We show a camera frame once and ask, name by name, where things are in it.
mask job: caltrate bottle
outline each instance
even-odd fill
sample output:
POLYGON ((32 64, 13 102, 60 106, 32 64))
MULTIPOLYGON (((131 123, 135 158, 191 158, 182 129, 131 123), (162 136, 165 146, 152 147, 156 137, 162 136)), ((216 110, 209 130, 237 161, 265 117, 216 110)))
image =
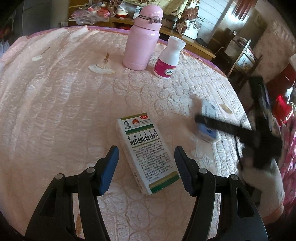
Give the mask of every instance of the caltrate bottle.
POLYGON ((168 39, 168 46, 161 52, 154 67, 154 74, 161 79, 169 79, 179 62, 180 51, 186 43, 174 36, 168 39))

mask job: cardboard box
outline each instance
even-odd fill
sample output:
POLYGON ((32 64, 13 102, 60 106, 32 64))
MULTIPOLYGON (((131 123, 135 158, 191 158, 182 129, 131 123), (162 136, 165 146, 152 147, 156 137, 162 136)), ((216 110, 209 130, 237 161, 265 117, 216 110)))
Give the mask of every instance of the cardboard box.
POLYGON ((175 160, 148 113, 118 119, 116 131, 143 194, 153 194, 179 179, 175 160))
MULTIPOLYGON (((215 107, 206 99, 202 99, 202 110, 201 114, 213 119, 216 119, 215 107)), ((216 139, 217 130, 207 128, 204 124, 198 124, 199 136, 205 141, 213 141, 216 139)))

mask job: pink label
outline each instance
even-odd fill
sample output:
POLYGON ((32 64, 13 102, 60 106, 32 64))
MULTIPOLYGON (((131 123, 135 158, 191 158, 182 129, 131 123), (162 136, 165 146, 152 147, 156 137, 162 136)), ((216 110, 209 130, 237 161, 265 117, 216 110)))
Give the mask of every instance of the pink label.
POLYGON ((168 65, 162 62, 160 59, 158 59, 154 66, 154 71, 162 77, 169 78, 175 71, 175 68, 176 66, 168 65))

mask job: quilted pattern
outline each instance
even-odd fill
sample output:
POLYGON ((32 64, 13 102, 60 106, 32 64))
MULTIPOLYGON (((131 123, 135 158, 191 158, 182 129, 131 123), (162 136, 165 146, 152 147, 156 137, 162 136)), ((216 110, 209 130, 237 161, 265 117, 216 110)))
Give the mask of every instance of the quilted pattern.
MULTIPOLYGON (((199 98, 207 98, 219 119, 250 127, 227 79, 185 51, 171 79, 157 78, 152 70, 165 48, 160 43, 146 70, 126 69, 126 40, 120 33, 60 28, 18 39, 0 60, 0 209, 22 234, 57 173, 76 175, 117 145, 120 159, 110 189, 98 198, 111 240, 182 239, 195 199, 181 180, 154 195, 141 194, 115 131, 120 117, 149 112, 172 153, 182 145, 212 173, 236 172, 233 137, 218 132, 212 145, 204 142, 190 118, 199 98), (31 61, 48 47, 41 60, 31 61), (88 66, 101 63, 106 53, 116 73, 91 72, 88 66)), ((216 234, 219 207, 217 195, 209 237, 216 234)), ((81 231, 77 201, 74 208, 81 231)))

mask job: pink floral cloth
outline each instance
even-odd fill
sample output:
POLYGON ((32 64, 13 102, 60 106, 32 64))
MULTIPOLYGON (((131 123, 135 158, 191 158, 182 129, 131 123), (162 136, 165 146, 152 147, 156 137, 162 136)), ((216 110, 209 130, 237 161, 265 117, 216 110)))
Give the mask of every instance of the pink floral cloth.
MULTIPOLYGON (((124 68, 127 34, 110 28, 58 28, 19 38, 0 59, 0 209, 21 234, 57 173, 76 175, 117 145, 121 154, 110 188, 98 198, 110 240, 182 239, 195 199, 181 180, 153 195, 141 194, 115 129, 123 116, 149 112, 171 153, 182 145, 190 158, 215 175, 237 172, 235 139, 218 132, 213 143, 203 141, 195 136, 191 118, 199 99, 206 98, 220 120, 236 125, 243 121, 250 127, 227 78, 187 51, 180 53, 169 80, 157 78, 152 70, 166 47, 162 43, 146 70, 124 68), (107 53, 116 72, 90 71, 107 53), (42 59, 32 61, 40 54, 42 59), (233 114, 226 113, 222 103, 233 114)), ((209 238, 217 233, 219 212, 217 195, 209 238)), ((74 195, 73 215, 82 238, 78 214, 74 195)))
POLYGON ((280 168, 280 173, 285 191, 284 205, 287 205, 296 198, 296 116, 290 117, 281 131, 284 138, 284 163, 280 168))

